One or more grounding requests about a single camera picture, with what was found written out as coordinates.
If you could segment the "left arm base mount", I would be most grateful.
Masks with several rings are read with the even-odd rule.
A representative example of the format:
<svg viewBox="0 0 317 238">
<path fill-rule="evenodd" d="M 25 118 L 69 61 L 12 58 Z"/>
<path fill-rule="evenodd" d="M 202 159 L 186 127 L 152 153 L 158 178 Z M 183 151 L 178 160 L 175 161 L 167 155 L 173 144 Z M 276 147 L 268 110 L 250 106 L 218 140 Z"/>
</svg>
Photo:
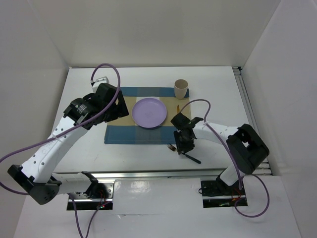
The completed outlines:
<svg viewBox="0 0 317 238">
<path fill-rule="evenodd" d="M 88 179 L 88 185 L 85 191 L 71 192 L 67 210 L 79 211 L 86 210 L 112 210 L 113 209 L 113 180 L 98 180 L 89 172 L 82 172 L 85 179 Z"/>
</svg>

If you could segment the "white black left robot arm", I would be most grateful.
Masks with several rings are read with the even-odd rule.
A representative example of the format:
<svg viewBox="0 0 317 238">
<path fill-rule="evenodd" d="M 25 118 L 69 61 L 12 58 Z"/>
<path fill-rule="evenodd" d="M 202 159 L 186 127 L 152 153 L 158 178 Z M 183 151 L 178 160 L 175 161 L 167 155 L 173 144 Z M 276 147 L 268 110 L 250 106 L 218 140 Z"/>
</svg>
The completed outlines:
<svg viewBox="0 0 317 238">
<path fill-rule="evenodd" d="M 56 174 L 54 170 L 93 126 L 128 115 L 122 91 L 108 83 L 100 83 L 93 93 L 73 100 L 63 112 L 50 141 L 22 165 L 10 166 L 8 174 L 40 205 L 67 193 L 101 198 L 107 189 L 91 173 Z"/>
</svg>

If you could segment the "beige cup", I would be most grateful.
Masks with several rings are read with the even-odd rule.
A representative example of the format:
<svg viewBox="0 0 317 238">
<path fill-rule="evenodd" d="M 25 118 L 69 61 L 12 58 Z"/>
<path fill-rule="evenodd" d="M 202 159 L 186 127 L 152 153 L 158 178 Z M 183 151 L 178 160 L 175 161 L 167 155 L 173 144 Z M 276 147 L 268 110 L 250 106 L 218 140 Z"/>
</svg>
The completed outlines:
<svg viewBox="0 0 317 238">
<path fill-rule="evenodd" d="M 188 82 L 184 79 L 178 79 L 174 83 L 174 94 L 177 99 L 183 99 L 188 90 Z"/>
</svg>

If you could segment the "purple plate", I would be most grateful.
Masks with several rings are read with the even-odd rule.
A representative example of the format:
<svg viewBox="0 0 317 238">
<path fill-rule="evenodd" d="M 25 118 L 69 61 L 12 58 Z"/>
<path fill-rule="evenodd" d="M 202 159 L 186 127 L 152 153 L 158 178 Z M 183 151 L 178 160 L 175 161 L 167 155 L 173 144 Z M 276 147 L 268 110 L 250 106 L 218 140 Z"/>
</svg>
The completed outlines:
<svg viewBox="0 0 317 238">
<path fill-rule="evenodd" d="M 143 128 L 160 126 L 167 117 L 165 104 L 156 98 L 142 98 L 132 108 L 132 119 Z"/>
</svg>

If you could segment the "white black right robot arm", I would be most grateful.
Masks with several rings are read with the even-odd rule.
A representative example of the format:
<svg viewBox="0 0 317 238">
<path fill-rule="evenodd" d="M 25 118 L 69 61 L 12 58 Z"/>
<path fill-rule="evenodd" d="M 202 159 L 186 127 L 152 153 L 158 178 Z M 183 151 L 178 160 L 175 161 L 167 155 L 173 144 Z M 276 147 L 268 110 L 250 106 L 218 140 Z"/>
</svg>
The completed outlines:
<svg viewBox="0 0 317 238">
<path fill-rule="evenodd" d="M 239 188 L 245 175 L 251 175 L 269 155 L 269 149 L 249 125 L 225 126 L 205 121 L 203 118 L 187 118 L 178 113 L 171 120 L 176 128 L 173 133 L 178 154 L 186 154 L 195 147 L 195 139 L 203 139 L 225 146 L 232 165 L 202 189 L 205 196 L 230 195 Z"/>
</svg>

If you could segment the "gold fork dark handle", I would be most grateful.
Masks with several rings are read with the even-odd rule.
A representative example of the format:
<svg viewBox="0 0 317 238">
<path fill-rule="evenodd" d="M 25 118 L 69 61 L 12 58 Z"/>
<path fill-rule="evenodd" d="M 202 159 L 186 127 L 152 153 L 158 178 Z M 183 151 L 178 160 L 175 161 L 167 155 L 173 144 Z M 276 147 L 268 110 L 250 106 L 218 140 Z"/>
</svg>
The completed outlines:
<svg viewBox="0 0 317 238">
<path fill-rule="evenodd" d="M 167 147 L 168 147 L 171 151 L 177 152 L 179 155 L 184 155 L 186 158 L 192 160 L 193 162 L 195 162 L 195 163 L 197 163 L 197 164 L 201 164 L 201 163 L 202 163 L 200 160 L 198 160 L 198 159 L 196 159 L 196 158 L 194 158 L 194 157 L 192 157 L 192 156 L 190 156 L 190 155 L 187 155 L 187 154 L 185 154 L 185 153 L 179 151 L 179 150 L 178 150 L 176 147 L 174 147 L 172 144 L 167 144 Z"/>
</svg>

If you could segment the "blue tan striped placemat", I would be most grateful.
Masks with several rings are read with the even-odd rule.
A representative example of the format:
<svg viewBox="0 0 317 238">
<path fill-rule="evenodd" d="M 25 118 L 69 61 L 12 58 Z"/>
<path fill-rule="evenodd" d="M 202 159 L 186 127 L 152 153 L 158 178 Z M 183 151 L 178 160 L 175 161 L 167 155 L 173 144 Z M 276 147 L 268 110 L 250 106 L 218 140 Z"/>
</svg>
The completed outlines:
<svg viewBox="0 0 317 238">
<path fill-rule="evenodd" d="M 179 100 L 175 97 L 173 87 L 121 87 L 129 115 L 106 126 L 104 144 L 174 144 L 173 132 L 176 128 L 170 122 L 177 113 L 177 105 L 183 108 L 190 101 L 190 92 Z M 142 98 L 156 98 L 167 108 L 165 121 L 155 128 L 143 128 L 132 119 L 132 108 Z"/>
</svg>

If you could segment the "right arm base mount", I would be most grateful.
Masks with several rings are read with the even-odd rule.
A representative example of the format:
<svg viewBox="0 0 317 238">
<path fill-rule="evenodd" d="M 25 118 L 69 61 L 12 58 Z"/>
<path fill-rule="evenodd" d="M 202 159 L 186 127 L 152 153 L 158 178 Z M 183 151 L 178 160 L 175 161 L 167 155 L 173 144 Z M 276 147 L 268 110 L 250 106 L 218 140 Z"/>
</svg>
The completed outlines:
<svg viewBox="0 0 317 238">
<path fill-rule="evenodd" d="M 216 180 L 202 180 L 198 193 L 203 197 L 204 208 L 223 208 L 237 206 L 248 206 L 244 188 L 239 189 L 239 181 L 228 186 L 219 178 Z"/>
</svg>

